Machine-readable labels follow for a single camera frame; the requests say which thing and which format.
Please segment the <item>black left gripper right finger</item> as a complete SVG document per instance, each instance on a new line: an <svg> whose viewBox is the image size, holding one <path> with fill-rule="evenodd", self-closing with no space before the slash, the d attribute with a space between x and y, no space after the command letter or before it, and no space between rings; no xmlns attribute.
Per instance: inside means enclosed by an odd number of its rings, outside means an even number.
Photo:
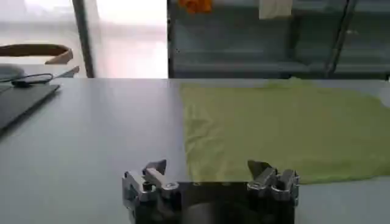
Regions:
<svg viewBox="0 0 390 224"><path fill-rule="evenodd" d="M300 177L295 170L285 169L282 173L270 164L248 160L247 166L253 180L247 183L249 191L255 191L259 198L271 197L275 201L298 202Z"/></svg>

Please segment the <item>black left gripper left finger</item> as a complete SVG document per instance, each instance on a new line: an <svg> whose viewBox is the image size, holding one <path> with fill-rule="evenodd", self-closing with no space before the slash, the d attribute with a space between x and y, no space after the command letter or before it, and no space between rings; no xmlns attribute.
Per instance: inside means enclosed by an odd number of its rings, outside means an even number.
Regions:
<svg viewBox="0 0 390 224"><path fill-rule="evenodd" d="M167 160L149 162L141 173L131 170L122 176L124 205L148 203L158 198L175 200L180 195L180 184L165 176Z"/></svg>

